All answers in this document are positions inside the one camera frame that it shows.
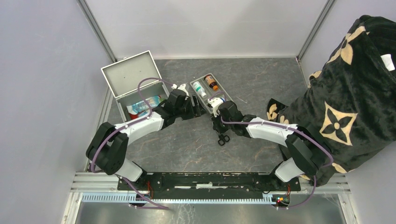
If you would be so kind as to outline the black scissors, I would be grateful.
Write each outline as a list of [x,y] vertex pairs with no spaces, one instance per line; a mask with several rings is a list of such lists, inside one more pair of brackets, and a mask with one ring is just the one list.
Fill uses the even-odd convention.
[[215,130],[216,134],[218,135],[218,144],[220,146],[224,146],[226,143],[230,141],[230,137],[226,135],[227,129],[219,129]]

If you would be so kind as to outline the clear white plastic bottle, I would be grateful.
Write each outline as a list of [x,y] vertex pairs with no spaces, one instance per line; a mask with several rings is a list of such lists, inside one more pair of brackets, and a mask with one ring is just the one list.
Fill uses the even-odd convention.
[[196,81],[193,83],[193,88],[199,94],[200,97],[202,97],[202,98],[207,97],[205,89],[203,88],[202,84],[199,81]]

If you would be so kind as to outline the grey divider tray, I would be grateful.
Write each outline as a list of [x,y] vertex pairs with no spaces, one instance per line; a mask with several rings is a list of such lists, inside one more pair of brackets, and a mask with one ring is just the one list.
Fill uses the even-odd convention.
[[[214,91],[212,88],[209,87],[209,85],[207,84],[207,82],[206,82],[205,79],[204,79],[206,75],[212,75],[212,76],[214,77],[214,79],[217,81],[217,84],[218,84],[218,87],[219,87],[219,89],[218,89],[217,91]],[[217,98],[224,98],[226,101],[227,101],[227,100],[233,100],[233,99],[231,98],[231,96],[227,93],[227,91],[223,88],[223,86],[220,84],[220,82],[217,80],[217,78],[216,78],[212,73],[208,73],[208,74],[206,74],[206,75],[201,76],[201,77],[196,78],[196,79],[194,79],[193,81],[191,81],[191,82],[190,82],[190,86],[191,86],[191,88],[194,90],[194,92],[197,94],[197,96],[198,96],[198,98],[199,98],[199,100],[200,100],[202,106],[205,108],[205,110],[206,110],[209,114],[212,115],[211,108],[209,107],[209,104],[208,104],[208,102],[207,102],[207,100],[208,100],[209,98],[211,98],[211,97],[212,97],[212,98],[214,98],[214,97],[217,97]],[[193,88],[193,83],[196,82],[196,81],[199,81],[199,82],[202,84],[203,88],[205,89],[205,92],[206,92],[206,94],[207,94],[207,97],[206,97],[206,98],[200,97],[199,94],[198,94],[198,93],[195,91],[195,89]]]

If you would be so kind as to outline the brown medicine bottle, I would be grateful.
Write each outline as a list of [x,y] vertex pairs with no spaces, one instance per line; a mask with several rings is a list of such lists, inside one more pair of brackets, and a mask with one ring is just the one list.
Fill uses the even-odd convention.
[[217,81],[214,79],[212,75],[206,75],[204,79],[209,85],[209,87],[212,88],[214,91],[217,91],[219,89]]

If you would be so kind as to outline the blue white gauze packet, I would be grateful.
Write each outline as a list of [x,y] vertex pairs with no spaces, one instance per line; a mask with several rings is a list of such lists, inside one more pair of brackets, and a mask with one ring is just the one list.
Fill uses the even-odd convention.
[[[158,106],[164,99],[161,96],[153,96],[146,99],[150,107]],[[148,104],[144,100],[127,106],[127,110],[132,114],[139,114],[149,109]]]

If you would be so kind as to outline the grey metal case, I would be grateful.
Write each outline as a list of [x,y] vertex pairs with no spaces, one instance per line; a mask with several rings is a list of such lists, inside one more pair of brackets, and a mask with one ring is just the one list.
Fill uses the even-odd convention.
[[[101,72],[116,100],[123,122],[130,121],[127,107],[145,98],[167,98],[169,91],[162,82],[160,72],[149,50],[102,67]],[[155,77],[159,80],[146,80]]]

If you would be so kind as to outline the red first aid pouch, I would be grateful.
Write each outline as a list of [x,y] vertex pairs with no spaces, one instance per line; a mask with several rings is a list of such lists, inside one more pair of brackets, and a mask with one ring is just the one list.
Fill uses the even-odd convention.
[[139,114],[132,114],[132,113],[128,113],[128,114],[129,114],[131,120],[139,118]]

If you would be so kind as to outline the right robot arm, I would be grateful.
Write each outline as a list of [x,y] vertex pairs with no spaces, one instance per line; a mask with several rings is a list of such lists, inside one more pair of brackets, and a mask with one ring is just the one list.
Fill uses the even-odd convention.
[[255,115],[243,115],[237,105],[224,98],[207,100],[212,114],[213,129],[219,134],[228,130],[238,136],[263,139],[287,148],[290,157],[272,171],[270,185],[284,189],[300,175],[315,176],[320,168],[334,161],[325,139],[312,126],[281,124]]

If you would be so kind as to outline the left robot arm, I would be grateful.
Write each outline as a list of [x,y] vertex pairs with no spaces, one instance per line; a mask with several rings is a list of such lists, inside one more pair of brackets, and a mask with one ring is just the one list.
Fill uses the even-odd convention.
[[173,90],[149,116],[117,125],[102,123],[85,155],[107,175],[122,176],[135,190],[141,190],[147,184],[146,172],[126,158],[127,147],[147,134],[174,124],[177,118],[188,120],[204,113],[197,95],[190,97],[182,90]]

